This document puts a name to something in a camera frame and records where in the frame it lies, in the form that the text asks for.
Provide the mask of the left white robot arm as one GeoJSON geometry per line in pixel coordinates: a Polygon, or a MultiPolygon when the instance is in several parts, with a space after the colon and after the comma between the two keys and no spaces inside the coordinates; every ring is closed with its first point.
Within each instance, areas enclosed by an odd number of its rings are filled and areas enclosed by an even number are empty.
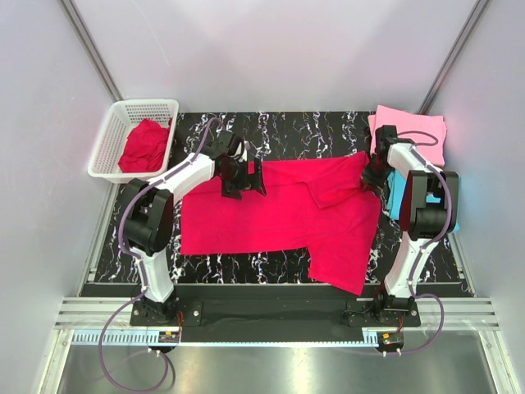
{"type": "Polygon", "coordinates": [[[240,200],[245,191],[267,194],[260,158],[249,160],[249,143],[223,131],[210,144],[172,169],[148,181],[135,178],[125,187],[126,209],[118,228],[119,246],[139,271],[141,290],[134,314],[167,325],[182,317],[167,267],[176,203],[204,182],[217,177],[223,197],[240,200]]]}

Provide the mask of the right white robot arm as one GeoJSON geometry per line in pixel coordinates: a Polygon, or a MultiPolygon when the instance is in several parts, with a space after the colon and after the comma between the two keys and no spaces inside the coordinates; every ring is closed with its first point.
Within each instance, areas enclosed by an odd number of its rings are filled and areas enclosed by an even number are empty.
{"type": "Polygon", "coordinates": [[[414,316],[417,281],[431,252],[457,220],[459,175],[423,157],[411,133],[393,125],[375,131],[375,149],[361,175],[365,191],[379,193],[392,172],[405,180],[399,212],[401,244],[392,268],[366,311],[379,324],[414,316]]]}

